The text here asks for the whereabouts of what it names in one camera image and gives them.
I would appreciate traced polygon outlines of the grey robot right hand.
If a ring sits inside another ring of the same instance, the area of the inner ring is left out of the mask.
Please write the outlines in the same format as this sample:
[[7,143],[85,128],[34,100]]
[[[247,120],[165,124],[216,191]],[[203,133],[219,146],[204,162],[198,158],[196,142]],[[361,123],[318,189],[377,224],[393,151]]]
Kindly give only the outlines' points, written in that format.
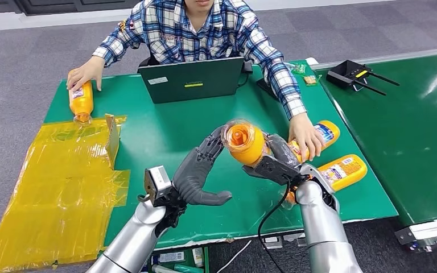
[[293,150],[280,135],[266,134],[265,141],[278,161],[291,168],[297,168],[301,165]]

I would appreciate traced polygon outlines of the person's left hand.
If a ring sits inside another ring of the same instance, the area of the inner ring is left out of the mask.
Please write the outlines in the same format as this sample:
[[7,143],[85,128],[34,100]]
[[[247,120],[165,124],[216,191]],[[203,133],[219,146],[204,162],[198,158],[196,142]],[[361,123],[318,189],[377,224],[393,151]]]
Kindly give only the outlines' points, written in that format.
[[323,137],[314,128],[307,113],[293,116],[289,122],[288,141],[295,140],[301,153],[300,162],[312,161],[314,157],[320,156],[325,142]]

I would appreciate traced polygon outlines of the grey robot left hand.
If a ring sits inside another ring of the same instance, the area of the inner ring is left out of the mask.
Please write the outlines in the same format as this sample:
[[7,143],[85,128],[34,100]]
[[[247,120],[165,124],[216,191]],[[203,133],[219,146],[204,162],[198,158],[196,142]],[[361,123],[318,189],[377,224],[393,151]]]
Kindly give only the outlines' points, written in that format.
[[220,206],[232,198],[230,191],[213,193],[203,190],[206,179],[224,148],[221,140],[222,128],[216,128],[200,145],[193,148],[174,173],[172,183],[182,200],[188,204]]

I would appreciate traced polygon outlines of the person's right hand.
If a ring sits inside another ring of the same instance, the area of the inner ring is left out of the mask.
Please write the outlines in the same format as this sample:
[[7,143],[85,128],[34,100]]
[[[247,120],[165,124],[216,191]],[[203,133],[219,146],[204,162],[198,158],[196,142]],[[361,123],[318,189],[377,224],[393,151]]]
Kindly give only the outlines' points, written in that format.
[[92,56],[82,66],[73,69],[68,74],[67,89],[74,92],[82,87],[86,82],[95,80],[98,91],[102,91],[102,72],[105,60],[99,56]]

